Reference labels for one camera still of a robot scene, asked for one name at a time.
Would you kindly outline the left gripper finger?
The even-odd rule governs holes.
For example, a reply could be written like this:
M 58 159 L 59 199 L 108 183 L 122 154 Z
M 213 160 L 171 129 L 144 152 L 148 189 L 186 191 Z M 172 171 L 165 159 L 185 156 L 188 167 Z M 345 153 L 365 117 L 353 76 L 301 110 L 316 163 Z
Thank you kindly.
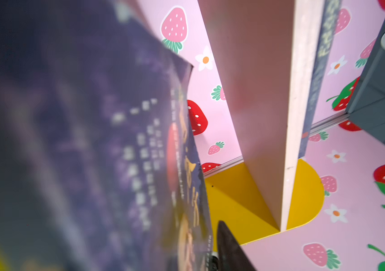
M 256 271 L 225 222 L 217 227 L 218 269 L 220 271 Z

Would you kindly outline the dark portrait cover book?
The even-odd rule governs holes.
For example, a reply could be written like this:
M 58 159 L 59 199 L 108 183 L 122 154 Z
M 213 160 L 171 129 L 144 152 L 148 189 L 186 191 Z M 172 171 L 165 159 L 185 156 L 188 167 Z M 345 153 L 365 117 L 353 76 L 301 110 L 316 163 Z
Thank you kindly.
M 124 1 L 0 1 L 7 271 L 209 271 L 192 65 Z

